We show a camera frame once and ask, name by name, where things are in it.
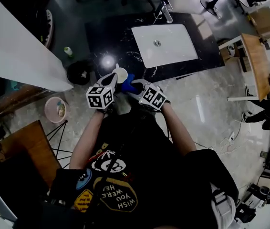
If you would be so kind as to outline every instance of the black t-shirt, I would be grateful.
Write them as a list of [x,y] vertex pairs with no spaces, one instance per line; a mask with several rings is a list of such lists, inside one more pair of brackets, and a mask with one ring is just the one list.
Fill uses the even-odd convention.
[[182,157],[152,115],[134,112],[104,119],[85,169],[59,169],[50,196],[97,228],[217,228],[210,183],[237,200],[214,151]]

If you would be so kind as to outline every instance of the drain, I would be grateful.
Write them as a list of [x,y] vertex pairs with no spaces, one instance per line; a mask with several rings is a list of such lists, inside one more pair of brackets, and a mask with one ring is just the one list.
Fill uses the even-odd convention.
[[161,43],[160,43],[159,40],[154,40],[153,44],[154,44],[154,46],[156,46],[156,47],[160,47],[160,45],[161,45]]

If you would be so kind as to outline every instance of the round badge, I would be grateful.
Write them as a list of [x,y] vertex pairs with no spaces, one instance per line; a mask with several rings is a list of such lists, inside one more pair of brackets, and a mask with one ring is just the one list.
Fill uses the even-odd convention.
[[81,175],[78,179],[76,189],[79,190],[83,188],[92,178],[92,171],[90,169],[86,169],[86,171]]

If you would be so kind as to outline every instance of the yellow patch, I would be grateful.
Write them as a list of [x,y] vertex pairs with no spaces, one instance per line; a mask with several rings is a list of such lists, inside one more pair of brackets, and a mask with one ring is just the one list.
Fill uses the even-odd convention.
[[93,194],[90,190],[85,189],[75,200],[74,207],[81,211],[82,213],[85,213],[91,204],[93,198]]
[[[94,183],[95,189],[102,177],[98,177]],[[104,183],[100,200],[111,210],[132,212],[138,204],[137,195],[127,182],[107,178]]]
[[101,149],[102,150],[104,150],[104,149],[106,149],[106,147],[108,146],[108,144],[107,143],[103,143],[103,145],[102,145],[102,147],[101,147]]

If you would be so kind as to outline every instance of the black marble countertop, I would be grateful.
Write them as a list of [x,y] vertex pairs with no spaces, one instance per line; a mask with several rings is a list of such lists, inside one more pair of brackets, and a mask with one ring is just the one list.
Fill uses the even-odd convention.
[[[132,27],[151,25],[151,13],[129,14],[106,18],[85,24],[93,69],[97,79],[111,73],[116,63],[135,79],[157,82],[168,78],[216,68],[224,65],[216,40],[206,34],[206,21],[195,19],[200,15],[170,13],[172,24],[184,24],[197,51],[198,59],[177,62],[147,69],[133,36]],[[166,24],[165,18],[155,24]]]

